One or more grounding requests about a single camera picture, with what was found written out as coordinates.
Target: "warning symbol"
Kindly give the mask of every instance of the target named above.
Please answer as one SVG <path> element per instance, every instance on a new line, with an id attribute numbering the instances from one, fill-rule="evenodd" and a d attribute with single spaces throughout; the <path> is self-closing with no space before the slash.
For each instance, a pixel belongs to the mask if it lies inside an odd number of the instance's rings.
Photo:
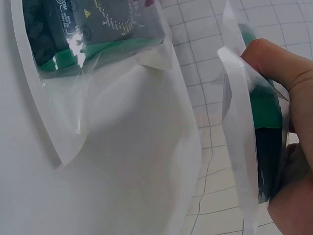
<path id="1" fill-rule="evenodd" d="M 84 12 L 85 12 L 86 18 L 88 18 L 88 17 L 91 15 L 91 12 L 90 12 L 90 11 L 87 11 L 86 9 L 84 9 Z"/>

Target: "plastic packaging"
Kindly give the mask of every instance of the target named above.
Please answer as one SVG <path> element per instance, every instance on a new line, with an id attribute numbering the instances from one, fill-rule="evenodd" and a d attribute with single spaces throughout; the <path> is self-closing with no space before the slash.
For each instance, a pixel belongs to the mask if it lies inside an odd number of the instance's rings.
<path id="1" fill-rule="evenodd" d="M 64 165 L 89 134 L 95 101 L 135 65 L 172 68 L 158 1 L 11 0 L 24 72 Z"/>
<path id="2" fill-rule="evenodd" d="M 239 57 L 256 36 L 247 23 L 237 21 L 228 2 L 224 32 L 231 50 L 218 51 L 226 70 L 222 126 L 245 235 L 255 235 L 258 205 L 276 193 L 285 163 L 289 98 Z"/>

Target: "clear plastic bag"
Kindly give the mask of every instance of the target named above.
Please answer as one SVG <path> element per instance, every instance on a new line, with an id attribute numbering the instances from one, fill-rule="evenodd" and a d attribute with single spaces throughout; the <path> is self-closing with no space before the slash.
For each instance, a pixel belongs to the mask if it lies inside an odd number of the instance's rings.
<path id="1" fill-rule="evenodd" d="M 267 81 L 239 57 L 256 36 L 247 22 L 237 19 L 227 2 L 227 47 L 218 51 L 226 70 L 222 126 L 243 211 L 244 234 L 255 235 L 258 205 L 276 193 L 285 164 L 289 97 L 281 86 Z"/>
<path id="2" fill-rule="evenodd" d="M 24 72 L 64 165 L 89 133 L 89 111 L 135 65 L 172 68 L 170 29 L 153 0 L 11 0 Z"/>

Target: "multimeter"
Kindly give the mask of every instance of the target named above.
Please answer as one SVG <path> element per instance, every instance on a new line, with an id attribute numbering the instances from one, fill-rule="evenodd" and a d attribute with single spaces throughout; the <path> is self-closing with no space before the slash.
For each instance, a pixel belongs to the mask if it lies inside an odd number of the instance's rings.
<path id="1" fill-rule="evenodd" d="M 27 36 L 37 66 L 58 71 L 101 56 L 123 57 L 161 44 L 157 7 L 146 0 L 23 0 Z"/>
<path id="2" fill-rule="evenodd" d="M 239 24 L 245 45 L 256 39 L 247 24 Z M 250 93 L 258 162 L 259 203 L 268 201 L 275 192 L 279 165 L 282 161 L 283 116 L 273 81 L 268 86 L 256 85 Z"/>

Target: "finger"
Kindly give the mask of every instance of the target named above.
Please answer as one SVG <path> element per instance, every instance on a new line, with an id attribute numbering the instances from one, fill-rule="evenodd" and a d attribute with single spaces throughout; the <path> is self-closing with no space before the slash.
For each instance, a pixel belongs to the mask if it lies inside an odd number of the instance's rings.
<path id="1" fill-rule="evenodd" d="M 288 91 L 313 77 L 311 60 L 288 52 L 266 39 L 254 40 L 242 58 L 266 79 L 282 84 Z"/>

